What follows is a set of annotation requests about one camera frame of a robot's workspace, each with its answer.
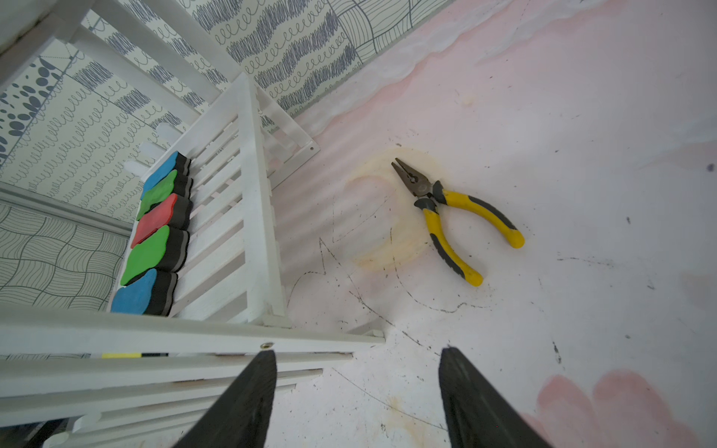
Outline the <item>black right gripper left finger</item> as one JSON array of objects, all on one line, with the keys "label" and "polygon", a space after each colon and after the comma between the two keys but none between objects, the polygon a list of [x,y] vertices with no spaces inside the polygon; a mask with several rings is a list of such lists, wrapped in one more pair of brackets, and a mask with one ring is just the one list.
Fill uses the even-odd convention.
[{"label": "black right gripper left finger", "polygon": [[263,447],[276,383],[276,354],[257,354],[176,446]]}]

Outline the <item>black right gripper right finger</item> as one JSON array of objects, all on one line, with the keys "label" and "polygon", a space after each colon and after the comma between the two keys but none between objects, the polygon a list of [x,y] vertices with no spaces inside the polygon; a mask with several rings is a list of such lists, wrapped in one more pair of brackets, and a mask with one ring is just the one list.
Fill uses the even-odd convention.
[{"label": "black right gripper right finger", "polygon": [[442,350],[439,385],[453,447],[549,445],[455,347]]}]

